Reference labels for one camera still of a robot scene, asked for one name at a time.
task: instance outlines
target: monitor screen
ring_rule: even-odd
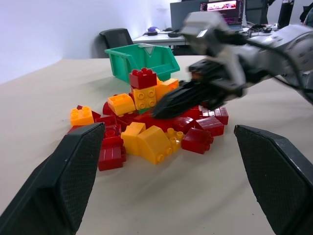
[[[229,24],[241,24],[244,15],[244,0],[202,2],[200,11],[219,11]]]

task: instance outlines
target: computer monitor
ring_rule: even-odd
[[[171,6],[172,29],[181,30],[184,20],[191,12],[199,11],[199,4],[203,0],[191,0],[182,2],[173,2]]]
[[[244,15],[244,0],[201,2],[200,11],[219,11],[230,27],[241,25]]]
[[[246,21],[268,24],[268,0],[246,0]]]

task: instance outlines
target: desk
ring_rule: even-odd
[[[269,36],[271,33],[253,33],[252,37],[256,36]],[[177,38],[170,38],[167,34],[158,34],[156,36],[144,35],[133,40],[134,43],[147,43],[159,46],[181,46],[188,45],[183,36]]]
[[[179,56],[181,71],[201,56]],[[62,60],[0,85],[0,212],[32,170],[69,130],[77,104],[97,112],[108,96],[128,93],[109,59]],[[179,150],[160,165],[130,156],[124,167],[97,172],[77,235],[274,235],[247,180],[236,124],[289,138],[313,162],[313,109],[274,80],[229,102],[225,135],[205,155]]]

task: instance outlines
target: white wall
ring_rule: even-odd
[[[127,28],[133,38],[170,25],[178,0],[0,0],[0,83],[62,58],[98,57],[102,30]]]
[[[290,19],[291,24],[300,24],[299,17],[303,12],[302,6],[308,6],[313,2],[313,0],[295,0],[292,10],[292,15]],[[280,13],[280,8],[282,6],[282,0],[276,0],[272,6],[268,9],[268,22],[271,24],[278,22],[278,17]]]

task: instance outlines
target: pile of lego bricks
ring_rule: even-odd
[[[196,106],[167,120],[152,117],[156,103],[179,86],[177,79],[161,82],[154,72],[143,68],[130,73],[130,85],[129,94],[108,98],[103,117],[88,106],[71,110],[70,131],[95,122],[106,126],[98,163],[100,171],[123,167],[126,154],[141,156],[155,165],[180,148],[204,154],[214,137],[224,134],[228,124],[225,107],[209,111]]]

